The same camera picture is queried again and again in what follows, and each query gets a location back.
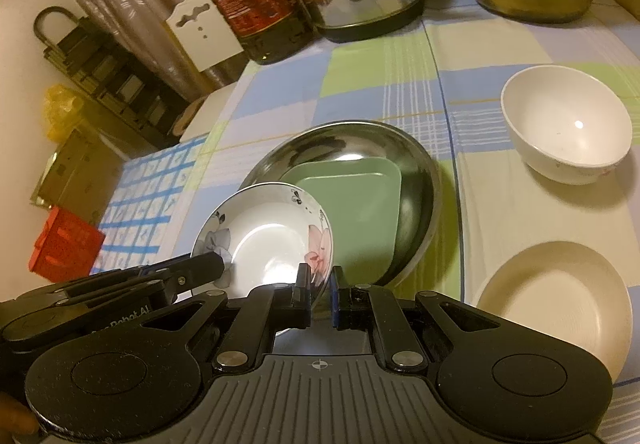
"kettle base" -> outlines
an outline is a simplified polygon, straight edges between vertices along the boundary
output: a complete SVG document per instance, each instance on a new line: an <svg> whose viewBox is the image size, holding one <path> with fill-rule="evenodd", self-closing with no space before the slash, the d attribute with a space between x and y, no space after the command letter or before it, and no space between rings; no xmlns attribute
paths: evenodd
<svg viewBox="0 0 640 444"><path fill-rule="evenodd" d="M341 27L317 26L318 32L334 43L345 43L350 41L361 41L371 39L383 34L388 34L408 25L422 14L424 8L423 0L416 0L403 10L381 18L380 20L367 21L354 25L344 25Z"/></svg>

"plaid tablecloth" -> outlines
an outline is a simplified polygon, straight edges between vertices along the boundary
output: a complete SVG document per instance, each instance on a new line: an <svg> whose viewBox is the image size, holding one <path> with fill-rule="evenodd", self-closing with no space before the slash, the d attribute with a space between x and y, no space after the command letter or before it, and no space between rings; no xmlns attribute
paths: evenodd
<svg viewBox="0 0 640 444"><path fill-rule="evenodd" d="M558 26L505 20L475 0L427 0L422 19L396 34L344 45L321 41L275 65L249 64L207 140L193 146L199 151L195 163L182 168L181 184L169 194L177 200L168 211L162 208L157 223L146 222L155 192L146 194L145 188L136 197L140 179L151 173L132 178L138 162L130 164L126 177L132 180L123 179L121 187L135 191L128 199L122 192L114 197L103 227L115 232L108 233L98 267L188 252L209 214L269 150L330 120L376 119L424 145L438 163L444 189L437 237L414 273L392 284L397 296L435 289L474 303L483 283L521 250L547 240L573 240L593 247L616 267L638 318L639 57L640 24L612 0L594 0L580 21ZM509 140L500 112L502 86L523 68L549 63L601 79L631 114L631 154L593 185L564 186L536 176ZM132 207L147 201L145 214ZM114 218L123 206L123 215L132 219ZM140 223L117 223L132 220ZM146 246L144 238L137 244L135 237L147 225L152 232ZM610 444L640 441L640 318L636 321L600 429Z"/></svg>

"pink flower design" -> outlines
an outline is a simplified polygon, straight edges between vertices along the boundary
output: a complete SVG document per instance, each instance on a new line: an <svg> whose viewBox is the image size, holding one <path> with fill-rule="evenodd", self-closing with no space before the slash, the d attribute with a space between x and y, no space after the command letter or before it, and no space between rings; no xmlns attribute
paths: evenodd
<svg viewBox="0 0 640 444"><path fill-rule="evenodd" d="M305 262L311 267L312 281L322 281L327 275L330 257L329 229L320 232L316 226L309 226L309 252L305 254Z"/></svg>

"green tray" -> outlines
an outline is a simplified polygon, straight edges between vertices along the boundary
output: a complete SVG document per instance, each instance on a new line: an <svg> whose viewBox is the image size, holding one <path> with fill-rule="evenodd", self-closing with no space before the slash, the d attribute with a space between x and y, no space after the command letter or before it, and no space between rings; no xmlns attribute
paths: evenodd
<svg viewBox="0 0 640 444"><path fill-rule="evenodd" d="M382 157L305 162L282 181L301 187L324 208L334 234L334 265L350 284L375 283L394 255L401 175Z"/></svg>

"yellow plastic bag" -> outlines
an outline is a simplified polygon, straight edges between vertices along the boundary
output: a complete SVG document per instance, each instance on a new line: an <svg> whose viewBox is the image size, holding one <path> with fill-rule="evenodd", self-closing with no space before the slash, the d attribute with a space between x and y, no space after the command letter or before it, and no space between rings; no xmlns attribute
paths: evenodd
<svg viewBox="0 0 640 444"><path fill-rule="evenodd" d="M82 96L65 85L53 85L45 94L44 120L47 138L56 143L65 142L72 130L82 122Z"/></svg>

